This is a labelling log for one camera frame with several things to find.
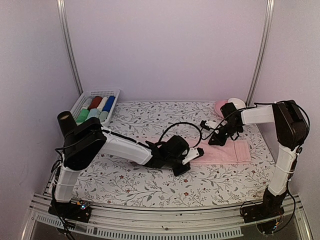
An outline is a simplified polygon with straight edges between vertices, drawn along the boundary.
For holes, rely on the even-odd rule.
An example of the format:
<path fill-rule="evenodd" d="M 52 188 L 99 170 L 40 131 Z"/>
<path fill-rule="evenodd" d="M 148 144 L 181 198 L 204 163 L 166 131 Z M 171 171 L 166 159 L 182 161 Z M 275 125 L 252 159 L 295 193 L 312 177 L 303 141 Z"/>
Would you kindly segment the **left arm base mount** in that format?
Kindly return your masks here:
<path fill-rule="evenodd" d="M 56 202 L 52 200 L 48 213 L 60 217 L 61 219 L 88 223 L 91 217 L 92 208 L 83 202 Z"/>

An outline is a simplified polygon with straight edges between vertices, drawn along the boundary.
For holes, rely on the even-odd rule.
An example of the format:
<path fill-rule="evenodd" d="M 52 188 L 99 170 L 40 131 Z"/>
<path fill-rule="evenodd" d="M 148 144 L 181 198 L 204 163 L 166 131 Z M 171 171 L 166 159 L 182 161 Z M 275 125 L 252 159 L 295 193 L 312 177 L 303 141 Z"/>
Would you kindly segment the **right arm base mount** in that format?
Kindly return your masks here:
<path fill-rule="evenodd" d="M 264 236 L 274 235 L 275 233 L 285 229 L 291 223 L 295 215 L 297 202 L 293 196 L 291 198 L 293 200 L 293 210 L 289 220 L 284 225 L 282 225 L 282 223 L 285 211 L 281 205 L 279 208 L 271 210 L 269 213 L 265 213 L 264 210 L 267 208 L 264 207 L 263 203 L 257 204 L 252 201 L 245 201 L 240 206 L 239 213 L 245 223 L 252 223 L 273 218 L 273 220 L 256 224 L 256 228 Z"/>

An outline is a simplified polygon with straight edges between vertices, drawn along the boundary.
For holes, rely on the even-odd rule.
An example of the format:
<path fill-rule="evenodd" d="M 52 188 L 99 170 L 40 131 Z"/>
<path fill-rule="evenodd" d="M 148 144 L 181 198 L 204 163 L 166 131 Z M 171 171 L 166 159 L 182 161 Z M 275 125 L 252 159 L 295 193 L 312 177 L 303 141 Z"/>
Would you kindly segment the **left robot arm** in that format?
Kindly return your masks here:
<path fill-rule="evenodd" d="M 63 217 L 74 213 L 74 205 L 70 201 L 78 176 L 99 153 L 130 160 L 147 168 L 171 167 L 176 177 L 191 168 L 189 163 L 183 162 L 190 153 L 189 144 L 178 135 L 168 141 L 147 140 L 142 143 L 103 127 L 96 117 L 78 125 L 72 115 L 66 115 L 64 119 L 58 119 L 58 124 L 64 144 L 59 148 L 62 164 L 52 195 L 54 207 Z"/>

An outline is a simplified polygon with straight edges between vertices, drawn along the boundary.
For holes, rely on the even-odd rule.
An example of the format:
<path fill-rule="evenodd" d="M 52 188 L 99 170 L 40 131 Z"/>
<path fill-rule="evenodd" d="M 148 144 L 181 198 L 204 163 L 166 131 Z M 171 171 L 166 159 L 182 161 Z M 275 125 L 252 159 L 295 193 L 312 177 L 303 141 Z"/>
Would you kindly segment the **pink towel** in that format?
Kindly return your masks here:
<path fill-rule="evenodd" d="M 204 155 L 190 161 L 191 166 L 206 165 L 232 165 L 247 163 L 250 161 L 249 145 L 245 140 L 227 140 L 225 145 L 209 145 L 200 143 L 196 145 L 194 140 L 186 141 L 180 136 L 174 135 L 168 140 L 152 143 L 147 141 L 151 150 L 151 158 L 142 163 L 149 168 L 170 167 L 171 164 L 182 163 L 190 148 L 202 148 Z"/>

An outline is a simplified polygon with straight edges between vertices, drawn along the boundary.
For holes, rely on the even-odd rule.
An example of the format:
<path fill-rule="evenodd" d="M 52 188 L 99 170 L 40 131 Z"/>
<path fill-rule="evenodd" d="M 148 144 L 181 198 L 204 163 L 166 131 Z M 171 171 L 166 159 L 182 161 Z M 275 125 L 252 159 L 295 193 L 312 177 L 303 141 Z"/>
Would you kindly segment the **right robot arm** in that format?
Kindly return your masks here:
<path fill-rule="evenodd" d="M 310 132 L 307 113 L 294 101 L 256 103 L 254 107 L 236 107 L 227 102 L 220 107 L 223 120 L 213 127 L 208 141 L 212 146 L 224 146 L 227 139 L 235 141 L 245 125 L 273 123 L 279 145 L 273 177 L 263 194 L 258 213 L 269 218 L 282 205 L 289 193 L 289 180 L 295 172 L 298 155 Z"/>

